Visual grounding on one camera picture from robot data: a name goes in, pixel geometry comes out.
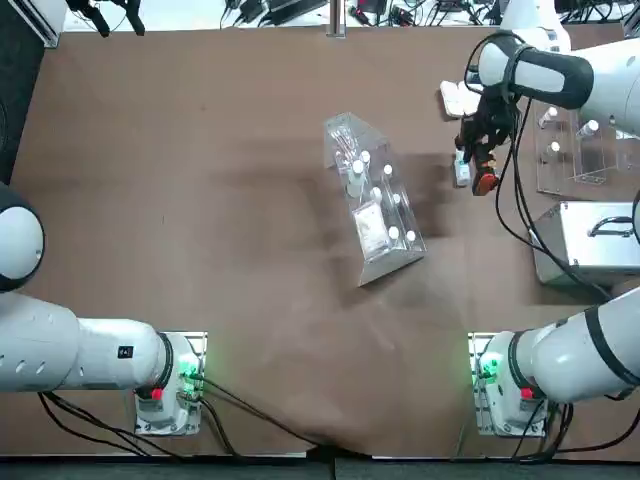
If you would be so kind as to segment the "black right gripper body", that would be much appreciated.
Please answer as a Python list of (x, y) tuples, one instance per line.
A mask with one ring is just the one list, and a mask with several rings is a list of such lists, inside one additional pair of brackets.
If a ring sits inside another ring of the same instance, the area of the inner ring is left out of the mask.
[(517, 126), (517, 107), (502, 97), (481, 96), (476, 112), (471, 115), (471, 136), (511, 135)]

